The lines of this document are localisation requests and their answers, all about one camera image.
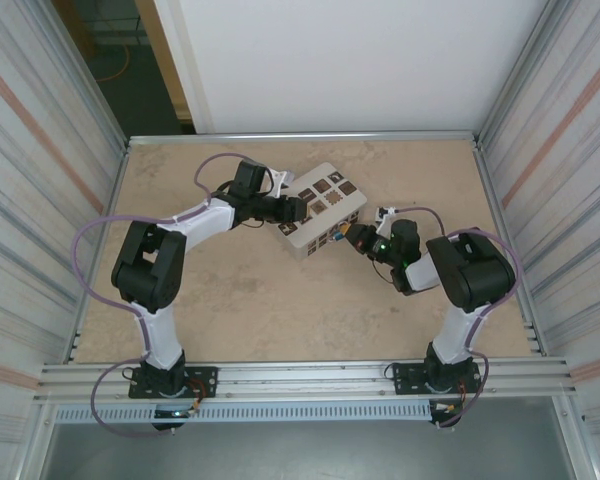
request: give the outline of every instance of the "vented metal panel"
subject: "vented metal panel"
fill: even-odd
[[[161,423],[156,405],[103,405],[98,414],[107,423]],[[188,422],[294,422],[334,420],[431,420],[428,400],[352,402],[208,403]],[[67,405],[58,410],[58,424],[95,423],[89,405]]]
[[[54,430],[44,480],[575,478],[546,398],[481,399],[453,432],[383,420],[200,423],[146,441],[93,424]]]

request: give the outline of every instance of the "red stripe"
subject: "red stripe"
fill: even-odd
[[[584,108],[589,104],[591,99],[594,97],[596,93],[600,90],[600,68],[596,72],[596,74],[591,78],[587,86],[584,87],[582,93],[578,96],[575,103],[571,107],[571,109],[567,112],[562,121],[558,124],[555,130],[549,135],[549,138],[545,140],[545,142],[540,147],[540,150],[533,156],[529,165],[525,167],[522,171],[518,179],[515,181],[511,189],[507,192],[507,194],[502,199],[502,205],[504,208],[507,208],[511,203],[511,200],[515,196],[515,194],[520,190],[522,185],[527,181],[527,179],[531,176],[538,165],[545,159],[545,157],[549,154],[551,149],[555,146],[557,141],[562,137],[564,132],[567,130],[569,125],[573,122],[573,120],[584,110]]]
[[[38,140],[38,142],[44,147],[53,158],[56,163],[60,166],[62,171],[71,179],[74,185],[80,190],[80,193],[85,196],[89,203],[96,209],[98,213],[104,211],[104,205],[98,200],[98,197],[91,191],[87,184],[80,178],[78,173],[71,167],[67,159],[64,157],[60,149],[53,143],[47,132],[38,124],[33,115],[27,110],[22,104],[16,94],[9,88],[4,79],[0,76],[0,96],[5,102],[11,107],[16,115],[20,118],[22,123],[27,127],[29,132]]]
[[[0,382],[15,385],[16,387],[28,388],[29,390],[38,388],[37,378],[2,365],[0,365]]]
[[[600,377],[600,359],[571,370],[571,378],[575,383],[590,381]]]

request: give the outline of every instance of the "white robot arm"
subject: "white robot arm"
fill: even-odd
[[[480,374],[471,347],[486,315],[512,294],[516,275],[486,238],[489,235],[477,229],[429,240],[428,252],[422,256],[416,223],[388,221],[397,213],[394,208],[381,208],[376,215],[378,228],[351,225],[345,237],[359,253],[391,266],[392,283],[402,294],[441,285],[451,305],[424,362],[393,365],[396,393],[456,393],[461,384],[475,392]]]
[[[269,188],[261,192],[265,175],[269,177]],[[269,223],[303,220],[307,216],[306,203],[281,195],[282,188],[292,181],[291,172],[277,172],[243,160],[235,178],[223,184],[208,205],[186,210],[170,223],[130,225],[111,280],[122,298],[140,312],[142,318],[137,320],[146,329],[141,370],[147,391],[173,396],[183,388],[185,357],[176,336],[173,301],[187,252],[248,219]],[[201,213],[187,215],[195,211]]]

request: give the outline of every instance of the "metal frame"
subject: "metal frame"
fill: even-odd
[[[174,137],[132,137],[130,146],[147,144],[196,144],[196,143],[242,143],[242,142],[297,142],[297,141],[409,141],[409,140],[469,140],[473,145],[474,158],[483,183],[487,201],[500,235],[511,241],[507,232],[500,203],[491,184],[482,151],[471,132],[360,132],[360,133],[304,133],[304,134],[252,134],[252,135],[200,135]],[[118,175],[114,197],[109,205],[113,211],[119,194],[119,181],[124,174],[128,156],[125,157]],[[96,256],[99,263],[102,250]],[[518,301],[526,320],[524,326],[535,325],[537,313],[523,278]],[[80,327],[86,313],[86,304],[80,314]],[[544,352],[542,332],[534,329],[530,341]],[[213,364],[220,368],[217,396],[205,403],[212,408],[235,408],[236,405],[306,404],[327,402],[334,406],[347,402],[367,402],[368,405],[388,405],[401,401],[405,404],[418,400],[449,398],[448,396],[422,395],[418,397],[396,396],[393,384],[382,374],[391,363],[386,361],[353,362],[292,362],[292,363],[223,363]],[[30,441],[23,448],[28,451],[21,463],[21,475],[17,478],[37,478],[46,456],[57,412],[63,408],[86,406],[93,383],[102,369],[110,365],[58,365],[46,366],[33,406]],[[557,357],[494,358],[491,375],[483,393],[485,398],[549,396],[554,400],[568,453],[577,478],[600,478],[599,463],[596,464],[591,440],[582,424],[576,419],[576,407],[571,400],[575,387],[571,381],[566,361]],[[98,405],[123,412],[140,406],[155,406],[155,400],[130,400],[127,396],[128,381],[118,369],[105,378],[98,391]],[[161,401],[161,404],[182,404],[182,400]]]
[[[383,376],[392,362],[422,363],[422,360],[347,362],[256,362],[205,363],[217,366],[216,397],[206,403],[344,400],[448,399],[457,395],[397,396],[393,381]],[[483,362],[477,361],[483,371]],[[88,403],[100,373],[109,365],[81,364],[46,366],[34,404]],[[573,395],[574,386],[566,361],[556,357],[494,358],[484,397],[534,397]],[[106,404],[156,403],[155,399],[128,398],[129,381],[124,367],[105,377],[98,389],[98,402]],[[182,399],[160,403],[182,404]]]
[[[111,198],[105,211],[102,213],[104,216],[112,215],[115,212],[116,204],[118,203],[118,197],[120,196],[120,189],[122,188],[122,179],[124,178],[124,174],[127,171],[127,164],[129,162],[129,151],[130,148],[127,149],[127,152],[124,154],[122,158],[122,162],[120,163],[120,167],[118,168],[118,173],[116,174],[116,179],[113,184],[113,189],[111,191]],[[96,279],[96,273],[100,269],[100,262],[102,261],[102,254],[104,253],[104,244],[107,239],[107,235],[109,235],[109,228],[111,228],[110,223],[106,223],[102,231],[100,232],[100,236],[98,237],[98,241],[96,242],[95,254],[93,256],[93,261],[91,263],[91,268],[87,273],[87,278],[85,279],[89,285],[93,285]],[[73,360],[72,352],[79,343],[79,335],[84,325],[84,320],[87,316],[87,310],[89,309],[89,302],[91,301],[91,297],[87,294],[87,292],[82,293],[82,298],[80,299],[80,304],[78,305],[77,315],[76,315],[76,326],[73,330],[73,333],[69,337],[69,341],[65,345],[63,357],[65,362],[70,362]]]
[[[473,140],[470,130],[420,130],[402,132],[307,132],[307,133],[234,133],[205,135],[134,136],[129,145],[173,145],[195,143],[253,142],[386,142],[410,140]]]
[[[507,229],[507,223],[504,219],[504,214],[500,206],[500,201],[496,196],[496,191],[493,186],[493,182],[491,181],[491,176],[489,175],[489,172],[487,170],[487,164],[484,160],[482,149],[475,142],[473,144],[473,157],[476,160],[478,172],[480,173],[480,180],[482,181],[482,186],[487,196],[487,203],[489,204],[491,216],[493,217],[493,221],[496,225],[498,235],[500,235],[500,237],[505,242],[507,242],[515,249],[514,242],[512,241],[511,235],[509,235],[509,231]],[[537,328],[536,319],[538,318],[538,312],[536,311],[535,304],[531,297],[531,289],[529,287],[529,283],[527,282],[526,276],[524,274],[522,275],[522,282],[520,284],[520,288],[518,288],[516,297],[518,299],[518,305],[520,305],[520,310],[522,310],[522,316],[524,320],[526,320],[527,322],[531,322],[531,324],[533,325],[540,353],[542,355],[547,355],[547,342],[545,340],[545,336],[542,330]]]

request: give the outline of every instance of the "brown square tile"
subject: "brown square tile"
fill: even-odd
[[[318,193],[324,193],[331,188],[331,185],[323,178],[314,183],[313,188],[315,188]]]
[[[340,172],[333,172],[331,175],[328,175],[328,177],[334,185],[338,182],[341,182],[344,179],[344,177],[340,175]]]
[[[315,212],[316,215],[320,215],[322,212],[324,212],[327,209],[327,206],[322,203],[322,201],[318,200],[315,203],[312,203],[310,205],[311,210],[313,210]]]
[[[311,200],[313,200],[314,198],[316,198],[316,194],[310,188],[305,188],[303,191],[301,191],[298,194],[298,197],[300,197],[305,202],[309,203]]]
[[[346,182],[344,182],[342,185],[339,185],[338,188],[340,189],[340,191],[342,193],[344,193],[347,196],[351,195],[353,192],[355,192],[357,190],[357,188],[353,185],[353,183],[351,183],[348,180]]]
[[[294,223],[281,223],[280,225],[278,225],[278,228],[284,234],[285,237],[288,237],[298,229],[298,227],[296,227]]]

